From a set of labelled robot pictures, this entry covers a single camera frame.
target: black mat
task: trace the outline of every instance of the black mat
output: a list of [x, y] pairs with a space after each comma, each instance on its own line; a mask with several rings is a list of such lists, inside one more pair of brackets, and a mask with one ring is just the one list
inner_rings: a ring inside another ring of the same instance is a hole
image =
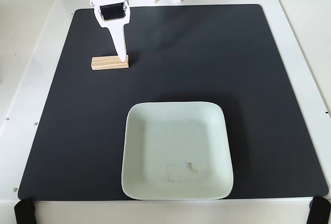
[[121, 186], [126, 117], [153, 101], [222, 107], [234, 172], [228, 198], [328, 193], [259, 5], [132, 8], [125, 35], [130, 68], [92, 71], [93, 56], [116, 53], [92, 10], [74, 14], [19, 198], [130, 199]]

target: wooden block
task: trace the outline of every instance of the wooden block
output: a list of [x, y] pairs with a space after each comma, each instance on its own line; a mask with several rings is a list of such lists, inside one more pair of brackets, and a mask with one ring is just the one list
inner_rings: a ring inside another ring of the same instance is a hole
[[93, 57], [91, 63], [92, 70], [108, 70], [129, 68], [129, 56], [122, 62], [118, 56]]

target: white platform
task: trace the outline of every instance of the white platform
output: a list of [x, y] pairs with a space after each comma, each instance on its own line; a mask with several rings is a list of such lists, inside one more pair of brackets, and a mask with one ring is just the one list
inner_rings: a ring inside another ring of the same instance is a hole
[[[185, 0], [197, 4], [260, 4], [294, 88], [328, 182], [331, 179], [331, 119], [278, 0]], [[131, 6], [172, 5], [130, 0]], [[76, 9], [88, 0], [55, 0], [12, 108], [0, 133], [0, 220], [15, 223], [12, 207], [63, 44]], [[309, 199], [219, 200], [214, 202], [68, 202], [37, 203], [39, 223], [305, 223]]]

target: black strap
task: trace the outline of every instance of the black strap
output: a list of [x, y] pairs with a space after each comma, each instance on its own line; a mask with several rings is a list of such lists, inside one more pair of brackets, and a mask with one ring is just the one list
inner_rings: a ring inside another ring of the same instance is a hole
[[307, 224], [328, 224], [331, 204], [323, 197], [314, 197], [310, 203]]
[[14, 211], [17, 224], [37, 224], [35, 206], [31, 199], [23, 199], [19, 201], [15, 205]]

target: square plate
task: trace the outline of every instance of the square plate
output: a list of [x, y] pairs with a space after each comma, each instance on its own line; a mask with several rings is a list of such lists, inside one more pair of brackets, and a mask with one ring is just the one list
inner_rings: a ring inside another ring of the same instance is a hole
[[210, 102], [151, 102], [127, 118], [122, 188], [140, 200], [220, 199], [233, 186], [222, 109]]

